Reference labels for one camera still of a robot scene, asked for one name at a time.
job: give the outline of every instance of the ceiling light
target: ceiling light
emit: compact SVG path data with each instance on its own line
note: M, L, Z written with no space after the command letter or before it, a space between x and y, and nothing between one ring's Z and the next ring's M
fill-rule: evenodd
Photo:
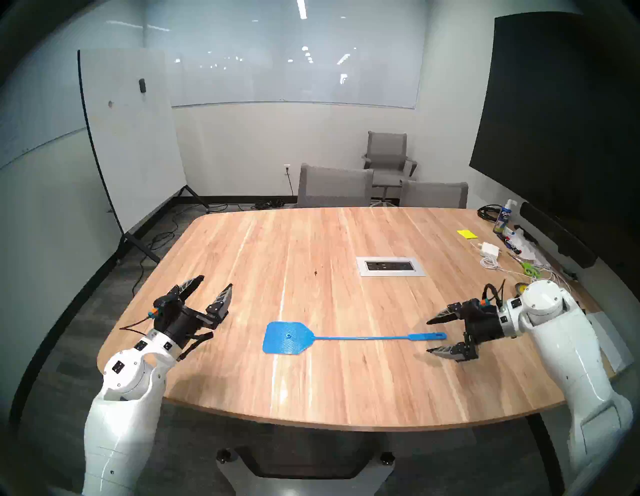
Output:
M300 11L300 19L306 19L307 9L305 8L305 0L298 0L298 10Z

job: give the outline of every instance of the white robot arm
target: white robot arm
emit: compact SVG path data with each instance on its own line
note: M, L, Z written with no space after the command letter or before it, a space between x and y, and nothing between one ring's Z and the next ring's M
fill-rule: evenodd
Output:
M102 390L93 400L84 425L84 496L128 496L151 453L167 372L213 332L196 335L201 328L215 329L227 316L232 285L201 314L184 301L204 279L199 276L175 286L154 302L154 330L131 349L107 362ZM195 342L183 351L190 340ZM153 355L152 367L145 357Z
M496 305L486 299L487 289L492 290ZM465 362L478 358L476 346L482 342L524 332L531 335L572 414L568 446L576 472L605 453L630 429L631 404L609 383L591 323L569 292L556 283L535 281L521 297L505 302L488 284L482 300L453 303L427 324L455 319L465 320L465 341L430 352Z
M572 414L569 457L578 471L631 428L631 404L611 387L595 331L566 290L537 281L520 300L515 329L531 334L549 376L564 393Z

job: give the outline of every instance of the black rubber foot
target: black rubber foot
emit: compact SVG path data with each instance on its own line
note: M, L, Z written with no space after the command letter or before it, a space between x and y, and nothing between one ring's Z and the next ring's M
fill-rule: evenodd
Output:
M380 455L380 462L382 465L393 465L396 457L390 451L386 451Z
M231 461L231 452L228 449L219 449L216 454L216 460L224 465L226 462Z

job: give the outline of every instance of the conference table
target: conference table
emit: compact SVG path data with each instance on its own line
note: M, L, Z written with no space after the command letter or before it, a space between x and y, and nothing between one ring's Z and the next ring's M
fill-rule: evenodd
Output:
M202 216L165 255L103 344L102 371L138 335L139 321L175 284L204 275L187 300L203 312L233 283L229 314L168 374L173 402L259 422L356 431L468 427L522 417L564 402L528 335L479 347L479 359L443 360L427 348L462 340L463 321L427 326L449 303L480 298L505 279L505 298L528 282L501 247L513 273L483 268L474 242L498 239L475 210L350 207L282 209ZM425 276L361 277L356 257L415 257ZM573 295L599 308L579 285ZM272 321L294 321L322 336L445 332L445 341L317 341L300 355L268 355ZM152 328L149 320L137 327ZM607 373L613 372L606 357Z

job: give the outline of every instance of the wall-mounted whiteboard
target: wall-mounted whiteboard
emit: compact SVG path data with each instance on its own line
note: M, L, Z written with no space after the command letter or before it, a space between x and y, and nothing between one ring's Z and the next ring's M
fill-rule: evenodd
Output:
M147 26L145 47L168 55L172 106L415 107L425 0L148 0Z
M84 127L76 52L142 47L144 5L109 0L32 50L0 89L0 168L29 150Z
M164 53L95 49L79 57L89 133L116 219L127 232L187 184Z

